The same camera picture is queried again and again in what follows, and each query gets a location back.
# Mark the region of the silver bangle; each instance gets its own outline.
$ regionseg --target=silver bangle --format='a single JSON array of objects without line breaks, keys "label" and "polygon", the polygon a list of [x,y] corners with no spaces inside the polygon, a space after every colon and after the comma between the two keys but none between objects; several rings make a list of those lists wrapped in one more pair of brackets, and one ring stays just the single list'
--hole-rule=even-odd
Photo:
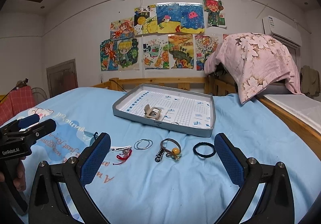
[{"label": "silver bangle", "polygon": [[[143,141],[148,141],[147,146],[145,146],[144,148],[139,148],[138,145],[139,145],[141,142],[143,142]],[[152,140],[140,139],[140,140],[138,140],[137,142],[135,142],[134,148],[135,148],[136,150],[146,150],[146,149],[150,148],[152,145],[153,145],[153,141],[152,141]]]}]

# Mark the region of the red plaid cloth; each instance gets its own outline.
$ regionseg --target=red plaid cloth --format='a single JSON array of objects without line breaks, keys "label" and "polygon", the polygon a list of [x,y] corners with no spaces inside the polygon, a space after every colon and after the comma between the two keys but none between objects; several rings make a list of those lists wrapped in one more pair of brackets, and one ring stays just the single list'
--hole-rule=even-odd
[{"label": "red plaid cloth", "polygon": [[32,108],[35,105],[35,99],[33,98],[30,86],[11,91],[6,100],[0,104],[0,125],[3,125],[19,112]]},{"label": "red plaid cloth", "polygon": [[11,100],[7,97],[0,103],[0,126],[9,121],[13,116]]}]

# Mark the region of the blue bed sheet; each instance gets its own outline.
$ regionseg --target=blue bed sheet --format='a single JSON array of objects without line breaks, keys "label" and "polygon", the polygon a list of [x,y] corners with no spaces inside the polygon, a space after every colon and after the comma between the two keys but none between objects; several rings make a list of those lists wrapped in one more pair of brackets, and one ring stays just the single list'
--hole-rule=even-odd
[{"label": "blue bed sheet", "polygon": [[[32,155],[24,161],[27,190],[31,186],[38,163],[47,160],[60,163],[78,155],[89,145],[84,131],[107,132],[112,146],[133,146],[142,138],[154,144],[147,150],[133,150],[122,165],[116,153],[108,153],[93,182],[86,186],[91,197],[114,224],[119,223],[214,223],[238,190],[232,184],[217,154],[203,159],[193,153],[201,141],[214,143],[217,133],[224,132],[245,156],[260,163],[275,165],[283,161],[291,180],[295,223],[305,215],[321,190],[321,162],[310,148],[272,112],[256,99],[244,105],[235,94],[214,97],[216,121],[211,138],[200,138],[142,125],[113,115],[112,105],[124,93],[98,88],[78,88],[21,112],[16,118],[34,112],[41,121],[53,118],[57,129],[32,146]],[[173,138],[182,147],[178,162],[163,157],[154,161],[162,139]],[[199,152],[211,153],[200,147]],[[242,221],[251,217],[263,190],[259,189]],[[81,220],[70,196],[66,201],[75,219]],[[28,216],[22,217],[28,223]]]}]

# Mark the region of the yellow bead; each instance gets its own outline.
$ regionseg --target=yellow bead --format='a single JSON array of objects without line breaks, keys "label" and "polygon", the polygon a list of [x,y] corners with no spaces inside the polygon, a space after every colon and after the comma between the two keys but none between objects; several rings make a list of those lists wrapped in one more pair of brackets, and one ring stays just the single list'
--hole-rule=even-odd
[{"label": "yellow bead", "polygon": [[177,156],[179,154],[179,148],[173,148],[172,153]]}]

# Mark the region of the pink floral cloth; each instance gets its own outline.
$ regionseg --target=pink floral cloth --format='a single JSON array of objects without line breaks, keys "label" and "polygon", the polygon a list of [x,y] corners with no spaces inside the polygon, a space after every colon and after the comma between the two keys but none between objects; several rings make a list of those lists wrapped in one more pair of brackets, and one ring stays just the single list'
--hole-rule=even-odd
[{"label": "pink floral cloth", "polygon": [[239,89],[242,104],[270,83],[286,79],[291,93],[301,94],[299,72],[288,48],[268,35],[242,33],[229,35],[222,46],[206,60],[208,75],[222,63]]}]

